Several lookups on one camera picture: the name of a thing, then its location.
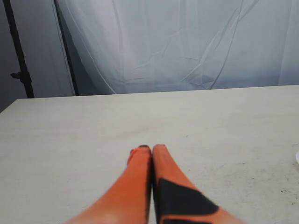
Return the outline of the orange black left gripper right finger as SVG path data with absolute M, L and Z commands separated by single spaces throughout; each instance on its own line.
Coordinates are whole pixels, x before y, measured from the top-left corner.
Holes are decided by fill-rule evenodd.
M 158 224 L 242 224 L 244 221 L 219 207 L 187 178 L 167 147 L 153 147 L 153 193 Z

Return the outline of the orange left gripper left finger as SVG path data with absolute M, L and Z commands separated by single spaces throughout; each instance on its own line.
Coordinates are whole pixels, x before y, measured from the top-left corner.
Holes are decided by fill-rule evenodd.
M 151 149 L 131 150 L 127 167 L 111 188 L 68 224 L 147 224 L 151 194 Z

